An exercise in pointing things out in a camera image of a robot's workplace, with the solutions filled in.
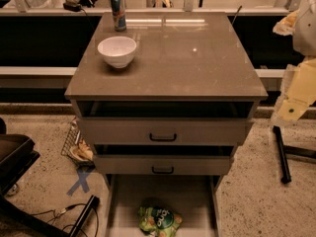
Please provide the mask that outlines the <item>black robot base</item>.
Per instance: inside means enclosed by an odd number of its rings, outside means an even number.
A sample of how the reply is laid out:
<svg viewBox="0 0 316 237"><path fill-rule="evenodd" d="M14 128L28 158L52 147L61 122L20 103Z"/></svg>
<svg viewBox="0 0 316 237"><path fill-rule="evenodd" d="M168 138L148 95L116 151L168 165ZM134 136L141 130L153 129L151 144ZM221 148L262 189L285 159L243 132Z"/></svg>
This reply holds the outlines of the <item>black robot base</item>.
<svg viewBox="0 0 316 237"><path fill-rule="evenodd" d="M68 234L8 202L4 195L17 183L40 155L35 143L26 135L7 134L6 124L0 118L0 212L41 233L45 237L68 237Z"/></svg>

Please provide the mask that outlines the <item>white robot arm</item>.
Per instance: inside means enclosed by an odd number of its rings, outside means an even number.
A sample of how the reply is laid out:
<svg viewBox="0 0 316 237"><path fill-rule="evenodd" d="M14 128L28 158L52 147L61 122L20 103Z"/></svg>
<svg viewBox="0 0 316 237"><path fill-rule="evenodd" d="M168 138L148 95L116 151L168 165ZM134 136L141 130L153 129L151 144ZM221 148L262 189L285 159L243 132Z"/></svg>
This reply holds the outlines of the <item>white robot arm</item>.
<svg viewBox="0 0 316 237"><path fill-rule="evenodd" d="M304 0L298 10L276 23L273 32L293 37L293 49L304 56L298 65L288 64L280 96L271 117L275 126L298 121L316 101L316 0Z"/></svg>

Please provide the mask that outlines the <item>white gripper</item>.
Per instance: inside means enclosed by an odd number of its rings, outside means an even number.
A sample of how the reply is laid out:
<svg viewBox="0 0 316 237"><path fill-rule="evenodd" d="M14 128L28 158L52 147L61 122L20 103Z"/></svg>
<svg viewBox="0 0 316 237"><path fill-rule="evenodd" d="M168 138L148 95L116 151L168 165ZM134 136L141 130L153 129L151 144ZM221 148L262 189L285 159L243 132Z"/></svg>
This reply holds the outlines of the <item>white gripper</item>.
<svg viewBox="0 0 316 237"><path fill-rule="evenodd" d="M293 11L273 27L280 36L291 36L299 11ZM304 60L297 66L289 64L283 74L281 93L276 100L271 122L287 126L298 121L316 101L316 59Z"/></svg>

